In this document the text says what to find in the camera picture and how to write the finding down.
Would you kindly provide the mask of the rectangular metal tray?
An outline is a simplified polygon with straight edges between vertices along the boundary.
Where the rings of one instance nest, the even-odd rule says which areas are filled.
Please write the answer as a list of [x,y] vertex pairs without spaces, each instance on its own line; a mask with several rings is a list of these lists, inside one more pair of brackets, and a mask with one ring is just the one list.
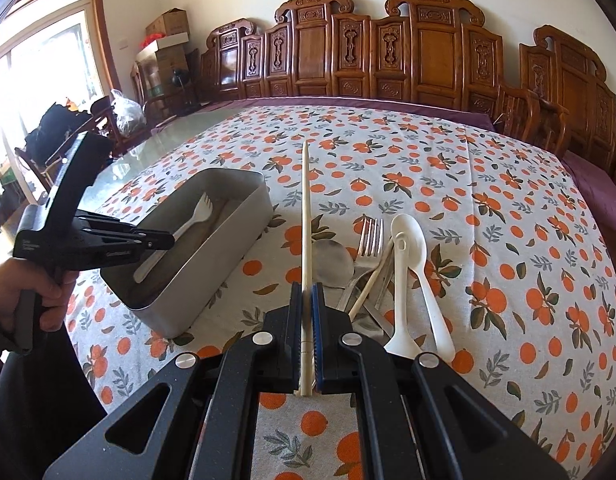
[[179,336],[193,324],[273,215],[262,174],[209,168],[173,191],[140,226],[173,233],[192,217],[203,195],[212,203],[209,219],[191,226],[144,281],[134,281],[137,263],[100,271],[117,298],[166,338]]

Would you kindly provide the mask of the metal spoon round bowl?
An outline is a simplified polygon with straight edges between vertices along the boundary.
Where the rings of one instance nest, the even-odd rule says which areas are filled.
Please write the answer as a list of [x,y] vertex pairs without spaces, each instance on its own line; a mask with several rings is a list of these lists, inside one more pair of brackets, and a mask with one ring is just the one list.
[[355,264],[349,252],[335,240],[316,240],[312,246],[313,279],[329,288],[344,289]]

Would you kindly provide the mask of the metal fork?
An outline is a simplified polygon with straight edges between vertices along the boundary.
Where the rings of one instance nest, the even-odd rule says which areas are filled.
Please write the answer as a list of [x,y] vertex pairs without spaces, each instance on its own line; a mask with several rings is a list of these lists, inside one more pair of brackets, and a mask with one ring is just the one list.
[[348,302],[358,281],[378,267],[384,252],[384,231],[383,219],[367,217],[363,220],[358,252],[353,263],[352,278],[339,298],[337,310],[348,310]]

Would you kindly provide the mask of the white plastic long spoon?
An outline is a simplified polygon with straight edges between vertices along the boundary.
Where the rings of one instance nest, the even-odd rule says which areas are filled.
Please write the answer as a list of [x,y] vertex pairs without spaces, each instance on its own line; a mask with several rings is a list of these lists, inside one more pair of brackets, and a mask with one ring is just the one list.
[[408,275],[412,270],[419,279],[428,320],[433,332],[437,355],[451,363],[455,347],[438,301],[426,278],[427,244],[419,222],[409,214],[397,214],[390,224],[395,258],[395,328],[385,350],[395,356],[415,359],[422,352],[408,331]]

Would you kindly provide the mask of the white plastic bag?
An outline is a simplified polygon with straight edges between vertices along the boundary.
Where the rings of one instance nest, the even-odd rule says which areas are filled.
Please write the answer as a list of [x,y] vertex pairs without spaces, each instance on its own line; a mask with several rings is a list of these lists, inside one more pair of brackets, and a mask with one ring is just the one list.
[[117,128],[122,136],[129,138],[134,131],[146,125],[142,106],[138,102],[128,99],[117,89],[110,90],[110,99]]

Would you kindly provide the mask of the wooden dining chair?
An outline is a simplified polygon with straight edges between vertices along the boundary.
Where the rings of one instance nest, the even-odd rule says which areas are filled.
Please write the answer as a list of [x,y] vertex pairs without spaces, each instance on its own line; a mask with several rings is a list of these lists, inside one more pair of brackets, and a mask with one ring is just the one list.
[[126,154],[137,144],[133,136],[124,136],[110,96],[103,96],[90,110],[71,110],[55,103],[44,113],[37,128],[28,133],[24,148],[14,148],[19,160],[49,192],[64,159],[86,133],[98,134],[108,144],[108,159]]

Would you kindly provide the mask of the black desk lamp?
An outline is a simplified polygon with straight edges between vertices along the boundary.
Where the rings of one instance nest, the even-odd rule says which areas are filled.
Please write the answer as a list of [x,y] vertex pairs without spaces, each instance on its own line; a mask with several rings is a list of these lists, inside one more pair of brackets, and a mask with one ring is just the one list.
[[191,115],[201,109],[201,102],[197,98],[196,89],[188,70],[175,68],[172,71],[171,84],[180,90],[183,100],[180,108],[182,116]]

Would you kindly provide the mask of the stacked cardboard boxes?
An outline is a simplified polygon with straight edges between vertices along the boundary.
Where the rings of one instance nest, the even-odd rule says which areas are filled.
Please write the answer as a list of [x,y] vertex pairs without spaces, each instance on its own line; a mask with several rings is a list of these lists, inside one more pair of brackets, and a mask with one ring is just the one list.
[[153,40],[137,54],[136,63],[145,96],[156,98],[182,89],[184,75],[189,73],[185,55],[188,43],[189,34],[179,32]]

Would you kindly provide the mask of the cardboard box on top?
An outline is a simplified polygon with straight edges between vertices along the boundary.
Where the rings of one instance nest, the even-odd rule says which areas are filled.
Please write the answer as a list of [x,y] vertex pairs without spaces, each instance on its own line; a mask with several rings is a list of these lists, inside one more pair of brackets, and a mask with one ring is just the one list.
[[172,36],[189,33],[189,20],[187,19],[186,10],[172,8],[155,18],[148,26],[145,27],[145,35],[151,36],[154,34],[164,34]]

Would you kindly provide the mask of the purple sofa cushion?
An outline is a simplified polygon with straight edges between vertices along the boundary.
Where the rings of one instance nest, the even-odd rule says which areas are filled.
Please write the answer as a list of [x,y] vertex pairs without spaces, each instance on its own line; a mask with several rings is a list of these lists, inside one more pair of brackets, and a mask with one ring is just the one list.
[[414,104],[398,101],[385,101],[360,98],[344,98],[343,96],[281,96],[280,98],[256,98],[233,101],[220,101],[202,107],[199,112],[212,112],[213,110],[239,110],[251,106],[285,106],[285,105],[323,105],[347,106],[367,108],[368,110],[381,110],[382,112],[398,112],[416,114],[431,118],[439,118],[457,122],[458,124],[494,130],[490,117],[484,113],[465,112],[465,110],[451,110],[437,106]]

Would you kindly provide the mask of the carved wooden sofa bench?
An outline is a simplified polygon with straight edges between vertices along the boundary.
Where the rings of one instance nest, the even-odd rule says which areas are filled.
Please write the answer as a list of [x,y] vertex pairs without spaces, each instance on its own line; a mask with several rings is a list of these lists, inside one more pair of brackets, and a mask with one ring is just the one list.
[[383,18],[352,0],[288,0],[273,27],[214,29],[201,55],[212,100],[338,96],[486,114],[498,131],[529,139],[538,99],[506,86],[503,41],[469,0],[387,0]]

